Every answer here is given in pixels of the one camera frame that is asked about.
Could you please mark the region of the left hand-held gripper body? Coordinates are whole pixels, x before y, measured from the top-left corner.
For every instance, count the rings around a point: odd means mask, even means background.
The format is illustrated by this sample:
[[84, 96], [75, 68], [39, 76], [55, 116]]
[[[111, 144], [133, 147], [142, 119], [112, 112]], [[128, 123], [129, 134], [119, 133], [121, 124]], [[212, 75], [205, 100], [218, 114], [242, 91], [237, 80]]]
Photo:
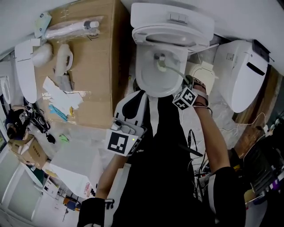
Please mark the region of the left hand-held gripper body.
[[113, 118], [112, 126], [106, 130], [105, 149], [129, 157], [137, 150], [147, 128]]

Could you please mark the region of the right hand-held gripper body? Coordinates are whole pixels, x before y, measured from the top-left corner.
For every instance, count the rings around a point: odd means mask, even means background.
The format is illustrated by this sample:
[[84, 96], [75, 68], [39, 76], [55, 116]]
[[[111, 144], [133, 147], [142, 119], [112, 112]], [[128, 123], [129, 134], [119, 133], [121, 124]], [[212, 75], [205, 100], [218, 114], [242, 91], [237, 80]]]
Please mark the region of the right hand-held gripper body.
[[[206, 90], [205, 84], [199, 79], [194, 78], [194, 86], [200, 86]], [[173, 99], [173, 104], [180, 110], [185, 110], [189, 107], [204, 106], [208, 107], [208, 95], [206, 92], [197, 90], [193, 87], [184, 86], [183, 90], [179, 92]]]

